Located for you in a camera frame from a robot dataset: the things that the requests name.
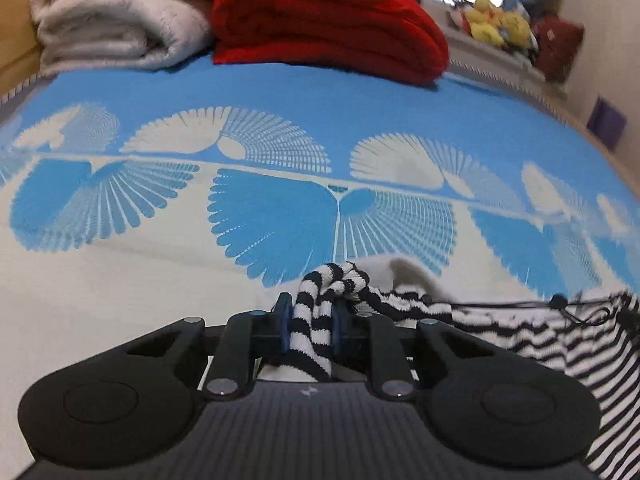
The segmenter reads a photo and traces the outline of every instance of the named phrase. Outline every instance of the red blanket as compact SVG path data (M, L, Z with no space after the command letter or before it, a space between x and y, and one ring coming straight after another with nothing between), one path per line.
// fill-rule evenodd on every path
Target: red blanket
M215 0L210 21L215 63L335 66L423 85L449 62L415 0Z

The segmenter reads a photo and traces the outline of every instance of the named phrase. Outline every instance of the purple object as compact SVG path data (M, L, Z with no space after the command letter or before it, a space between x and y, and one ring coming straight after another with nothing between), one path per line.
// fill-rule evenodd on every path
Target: purple object
M626 116L611 103L598 97L587 128L610 150L614 151L626 126Z

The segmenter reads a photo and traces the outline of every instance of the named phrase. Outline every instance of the blue patterned bedsheet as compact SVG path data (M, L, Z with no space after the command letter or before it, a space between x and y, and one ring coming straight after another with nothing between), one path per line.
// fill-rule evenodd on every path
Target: blue patterned bedsheet
M270 287L404 253L478 300L640 285L640 208L598 152L453 76L419 89L207 57L69 73L0 129L0 148L0 215L25 268L83 251L101 266L100 246L180 262L178 287L217 265ZM136 272L118 279L131 288Z

